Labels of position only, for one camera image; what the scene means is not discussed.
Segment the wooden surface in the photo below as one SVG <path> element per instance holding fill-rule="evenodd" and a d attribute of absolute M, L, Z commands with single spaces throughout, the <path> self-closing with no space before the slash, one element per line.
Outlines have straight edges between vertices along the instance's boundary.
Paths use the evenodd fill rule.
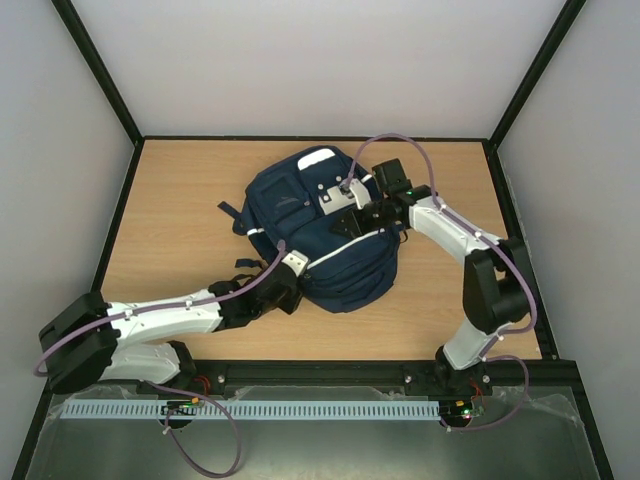
<path fill-rule="evenodd" d="M 147 301 L 191 293 L 237 273 L 236 258 L 257 258 L 216 205 L 240 208 L 256 173 L 312 142 L 155 140 L 145 143 L 102 289 L 108 301 Z M 359 142 L 335 143 L 353 155 Z M 479 143 L 424 143 L 446 202 L 475 224 L 505 235 Z M 410 145 L 367 147 L 368 169 L 398 157 L 414 185 L 428 183 Z M 330 314 L 303 300 L 291 316 L 273 311 L 246 328 L 179 337 L 197 359 L 432 359 L 463 318 L 462 268 L 428 238 L 410 232 L 394 287 L 373 304 Z M 493 353 L 539 358 L 533 333 L 507 337 Z"/>

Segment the navy blue backpack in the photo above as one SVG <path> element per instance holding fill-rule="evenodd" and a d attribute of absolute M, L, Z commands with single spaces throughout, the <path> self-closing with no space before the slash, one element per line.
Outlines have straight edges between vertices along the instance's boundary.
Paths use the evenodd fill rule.
<path fill-rule="evenodd" d="M 299 152 L 260 172 L 246 190 L 242 212 L 220 204 L 234 218 L 233 231 L 247 235 L 271 263 L 283 239 L 287 251 L 309 258 L 300 281 L 306 298 L 333 313 L 350 312 L 380 298 L 393 285 L 398 266 L 397 227 L 349 239 L 331 227 L 355 199 L 339 195 L 352 159 L 333 146 Z M 357 165 L 355 177 L 372 200 L 380 198 L 373 177 Z"/>

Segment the purple cable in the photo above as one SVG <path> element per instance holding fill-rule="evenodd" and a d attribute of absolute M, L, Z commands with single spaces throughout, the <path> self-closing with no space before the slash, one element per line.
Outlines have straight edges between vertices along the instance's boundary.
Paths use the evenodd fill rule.
<path fill-rule="evenodd" d="M 286 255 L 287 252 L 285 251 L 286 245 L 285 245 L 284 240 L 279 240 L 277 247 L 278 247 L 278 255 L 276 256 L 276 258 L 273 260 L 273 262 L 271 262 L 271 265 L 269 265 L 266 270 L 264 270 L 258 277 L 256 277 L 256 279 L 253 282 L 251 282 L 251 283 L 249 283 L 247 285 L 244 285 L 242 288 L 239 288 L 235 292 L 228 293 L 227 295 L 222 295 L 221 297 L 211 297 L 211 298 L 205 298 L 205 299 L 202 299 L 202 300 L 196 300 L 196 301 L 194 301 L 192 303 L 192 305 L 196 306 L 196 307 L 200 307 L 202 305 L 207 305 L 209 303 L 224 302 L 226 300 L 230 300 L 232 298 L 235 298 L 238 295 L 242 295 L 243 293 L 248 292 L 252 288 L 255 288 L 271 272 L 273 272 L 273 270 L 278 266 L 280 261 Z M 143 313 L 157 312 L 159 310 L 166 310 L 166 309 L 170 309 L 170 308 L 180 308 L 180 307 L 184 307 L 184 305 L 185 305 L 184 302 L 171 302 L 171 303 L 160 303 L 160 304 L 157 304 L 157 305 L 148 305 L 146 307 L 138 307 L 138 308 L 132 309 L 132 313 L 131 314 L 132 315 L 141 315 Z M 46 377 L 47 376 L 47 372 L 41 371 L 40 367 L 49 359 L 49 357 L 51 357 L 51 355 L 56 353 L 60 348 L 62 348 L 67 343 L 69 343 L 71 340 L 74 340 L 75 338 L 78 338 L 80 335 L 84 335 L 85 333 L 87 333 L 90 330 L 94 330 L 96 328 L 100 328 L 101 326 L 106 325 L 107 323 L 113 322 L 115 320 L 122 320 L 125 317 L 126 317 L 125 313 L 118 313 L 116 315 L 111 315 L 109 317 L 100 318 L 98 320 L 94 320 L 93 322 L 88 323 L 88 324 L 80 327 L 77 330 L 74 330 L 69 335 L 66 335 L 66 336 L 62 337 L 60 340 L 55 342 L 53 345 L 51 345 L 49 348 L 47 348 L 47 350 L 44 351 L 44 353 L 42 354 L 42 356 L 38 360 L 38 363 L 36 364 L 35 368 L 33 369 L 33 374 L 36 377 Z"/>
<path fill-rule="evenodd" d="M 511 335 L 511 334 L 515 334 L 515 333 L 526 333 L 531 331 L 535 326 L 536 326 L 536 322 L 538 321 L 538 307 L 536 305 L 536 301 L 535 298 L 533 296 L 533 292 L 531 291 L 531 288 L 529 288 L 529 285 L 527 285 L 526 280 L 524 279 L 524 277 L 522 276 L 522 274 L 520 273 L 520 271 L 518 270 L 518 268 L 515 266 L 515 264 L 511 261 L 511 259 L 509 259 L 509 257 L 498 248 L 497 245 L 494 245 L 491 240 L 489 240 L 487 237 L 485 237 L 482 232 L 478 231 L 476 228 L 474 228 L 472 225 L 470 225 L 469 223 L 467 223 L 464 219 L 458 217 L 457 215 L 451 213 L 449 210 L 447 210 L 446 205 L 442 204 L 440 202 L 440 198 L 438 197 L 438 190 L 436 189 L 436 180 L 435 180 L 435 173 L 433 170 L 433 164 L 431 163 L 431 159 L 429 158 L 429 155 L 427 155 L 427 152 L 424 150 L 424 148 L 422 148 L 422 146 L 416 142 L 413 138 L 411 137 L 407 137 L 405 135 L 400 135 L 398 133 L 385 133 L 382 135 L 378 135 L 376 137 L 372 137 L 369 140 L 367 140 L 366 142 L 364 142 L 362 145 L 360 145 L 360 148 L 358 148 L 358 151 L 356 152 L 355 156 L 353 157 L 353 162 L 351 162 L 351 168 L 349 169 L 349 175 L 347 176 L 347 178 L 345 179 L 344 186 L 348 187 L 349 184 L 351 183 L 351 180 L 353 179 L 353 176 L 355 174 L 355 170 L 356 170 L 356 164 L 358 162 L 358 159 L 360 158 L 360 155 L 362 155 L 362 151 L 365 149 L 365 147 L 373 142 L 375 142 L 376 140 L 381 140 L 383 138 L 398 138 L 400 140 L 404 140 L 405 142 L 410 143 L 411 145 L 413 145 L 419 152 L 420 155 L 422 155 L 422 158 L 424 158 L 424 161 L 427 164 L 427 170 L 429 171 L 429 184 L 431 187 L 431 191 L 433 192 L 433 204 L 436 206 L 436 208 L 438 208 L 438 210 L 445 216 L 447 216 L 448 218 L 450 218 L 455 224 L 457 224 L 460 228 L 464 229 L 465 231 L 469 232 L 470 234 L 472 234 L 473 236 L 475 236 L 476 238 L 478 238 L 479 240 L 481 240 L 483 243 L 485 243 L 489 248 L 491 248 L 491 250 L 493 250 L 496 255 L 498 255 L 498 257 L 500 257 L 500 259 L 505 263 L 505 265 L 507 266 L 507 268 L 511 271 L 511 273 L 513 274 L 513 276 L 516 278 L 516 280 L 518 281 L 518 283 L 520 284 L 520 288 L 522 288 L 522 291 L 524 292 L 525 296 L 527 297 L 527 301 L 529 302 L 529 309 L 531 311 L 531 320 L 529 321 L 529 323 L 527 324 L 527 326 L 523 327 L 523 328 L 517 328 L 517 329 L 513 329 L 513 330 L 505 330 L 504 332 L 501 332 L 502 335 Z M 492 338 L 489 343 L 482 349 L 482 351 L 480 352 L 479 356 L 480 358 L 484 359 L 485 355 L 487 354 L 487 352 L 495 345 L 495 343 L 498 341 L 498 339 L 500 338 L 500 336 L 498 337 L 494 337 Z M 524 401 L 527 398 L 527 393 L 529 390 L 529 371 L 527 370 L 527 366 L 525 365 L 525 363 L 520 360 L 518 357 L 515 357 L 513 355 L 500 355 L 497 357 L 493 357 L 490 359 L 485 359 L 486 362 L 495 362 L 498 360 L 515 360 L 516 362 L 518 362 L 521 366 L 522 369 L 524 371 L 524 393 L 522 395 L 522 397 L 520 398 L 520 400 L 518 401 L 518 403 L 516 404 L 515 408 L 509 412 L 507 415 L 505 415 L 503 418 L 501 418 L 500 420 L 497 420 L 493 423 L 487 424 L 487 425 L 481 425 L 478 427 L 470 427 L 470 428 L 455 428 L 455 430 L 464 430 L 464 431 L 478 431 L 478 430 L 486 430 L 488 428 L 492 428 L 492 427 L 496 427 L 498 425 L 501 425 L 502 423 L 506 422 L 507 420 L 509 420 L 511 417 L 513 417 L 518 410 L 520 410 L 520 407 L 522 406 L 522 404 L 524 403 Z"/>
<path fill-rule="evenodd" d="M 443 426 L 447 427 L 447 429 L 451 429 L 458 432 L 477 432 L 479 430 L 489 430 L 490 428 L 494 428 L 504 424 L 509 419 L 511 419 L 516 413 L 518 413 L 518 411 L 524 404 L 525 400 L 529 396 L 529 370 L 527 369 L 527 365 L 515 355 L 499 355 L 497 357 L 488 358 L 486 361 L 487 363 L 491 363 L 491 362 L 497 362 L 500 360 L 513 360 L 518 362 L 522 367 L 522 371 L 524 373 L 524 392 L 522 392 L 522 396 L 518 400 L 518 403 L 516 403 L 516 406 L 513 407 L 513 409 L 509 413 L 507 413 L 504 417 L 500 418 L 499 420 L 496 420 L 495 422 L 487 423 L 485 425 L 478 425 L 477 427 L 451 427 L 447 425 L 447 422 L 441 419 L 440 423 Z"/>
<path fill-rule="evenodd" d="M 212 472 L 210 470 L 206 470 L 202 468 L 189 456 L 187 452 L 185 452 L 183 446 L 180 445 L 178 438 L 173 433 L 173 430 L 171 430 L 171 427 L 169 427 L 169 419 L 171 418 L 171 415 L 173 415 L 175 410 L 170 410 L 169 412 L 167 412 L 167 416 L 164 419 L 164 426 L 166 429 L 165 431 L 169 434 L 169 436 L 173 439 L 176 446 L 178 447 L 178 450 L 182 458 L 184 458 L 185 462 L 187 462 L 189 466 L 193 468 L 196 472 L 198 472 L 200 475 L 207 478 L 227 478 L 233 475 L 236 472 L 238 465 L 240 464 L 240 457 L 242 456 L 242 438 L 240 436 L 240 430 L 238 429 L 238 424 L 236 420 L 234 420 L 234 418 L 229 413 L 229 410 L 227 410 L 220 403 L 216 402 L 214 399 L 205 397 L 204 395 L 200 395 L 199 393 L 188 392 L 186 390 L 178 390 L 177 388 L 163 387 L 162 385 L 156 385 L 155 383 L 152 383 L 152 382 L 147 382 L 147 383 L 162 392 L 175 393 L 177 395 L 184 395 L 186 397 L 191 397 L 191 398 L 197 397 L 200 400 L 210 403 L 211 405 L 216 407 L 218 410 L 220 410 L 224 414 L 225 417 L 229 419 L 231 428 L 233 428 L 233 434 L 236 437 L 236 458 L 233 461 L 233 464 L 231 465 L 231 467 L 229 467 L 229 470 L 227 470 L 224 473 L 216 473 L 216 472 Z"/>
<path fill-rule="evenodd" d="M 481 232 L 478 232 L 472 225 L 468 224 L 465 220 L 463 220 L 462 218 L 460 218 L 457 215 L 455 215 L 455 214 L 451 213 L 450 211 L 448 211 L 447 208 L 446 208 L 446 205 L 444 205 L 444 204 L 442 204 L 440 202 L 440 198 L 437 195 L 438 190 L 436 189 L 436 178 L 435 178 L 435 173 L 434 173 L 434 170 L 433 170 L 433 164 L 431 163 L 431 159 L 429 158 L 429 155 L 427 155 L 427 152 L 424 150 L 424 148 L 422 148 L 422 146 L 418 142 L 416 142 L 413 138 L 407 137 L 405 135 L 401 135 L 399 133 L 383 133 L 382 135 L 377 135 L 375 137 L 370 138 L 366 142 L 364 142 L 362 145 L 360 145 L 360 148 L 358 148 L 358 151 L 356 152 L 355 156 L 353 157 L 353 161 L 351 162 L 351 168 L 349 169 L 349 174 L 347 175 L 347 178 L 343 182 L 344 186 L 348 187 L 349 184 L 351 183 L 351 180 L 353 179 L 353 177 L 355 175 L 356 164 L 358 162 L 358 159 L 360 158 L 360 155 L 362 155 L 362 152 L 365 149 L 365 147 L 367 145 L 369 145 L 369 144 L 371 144 L 371 143 L 373 143 L 373 142 L 375 142 L 377 140 L 381 140 L 383 138 L 397 138 L 397 139 L 400 139 L 400 140 L 404 140 L 405 142 L 410 143 L 411 145 L 413 145 L 420 152 L 420 155 L 422 155 L 422 158 L 424 158 L 424 161 L 427 164 L 427 170 L 429 171 L 429 184 L 430 184 L 430 187 L 431 187 L 431 191 L 433 192 L 433 196 L 432 196 L 433 204 L 436 206 L 436 208 L 438 208 L 439 211 L 442 212 L 443 215 L 445 215 L 448 218 L 450 218 L 460 228 L 466 230 L 467 232 L 469 232 L 470 234 L 472 234 L 474 236 L 477 236 L 477 238 L 479 240 L 481 240 L 489 248 L 491 248 L 491 250 L 493 250 L 498 255 L 498 257 L 500 257 L 500 259 L 505 263 L 507 268 L 511 271 L 513 276 L 516 278 L 516 280 L 520 284 L 520 288 L 522 288 L 522 291 L 524 292 L 525 296 L 527 297 L 527 302 L 529 302 L 529 309 L 531 311 L 531 320 L 529 321 L 529 323 L 525 327 L 516 328 L 516 329 L 513 329 L 513 330 L 505 330 L 502 334 L 503 335 L 512 335 L 514 333 L 526 333 L 526 332 L 529 332 L 530 330 L 532 330 L 536 326 L 536 322 L 538 321 L 538 307 L 536 305 L 536 301 L 535 301 L 535 298 L 533 296 L 533 292 L 531 291 L 531 288 L 529 288 L 529 285 L 527 285 L 527 282 L 525 281 L 524 277 L 522 276 L 522 274 L 520 273 L 518 268 L 509 259 L 509 257 L 502 250 L 500 250 L 498 248 L 497 245 L 494 245 L 491 242 L 491 240 L 489 240 L 487 237 L 482 235 Z M 489 351 L 489 349 L 491 349 L 491 347 L 493 347 L 493 345 L 496 342 L 497 342 L 497 339 L 494 338 L 483 349 L 483 351 L 481 352 L 480 356 L 483 357 L 484 355 L 486 355 L 486 353 Z"/>

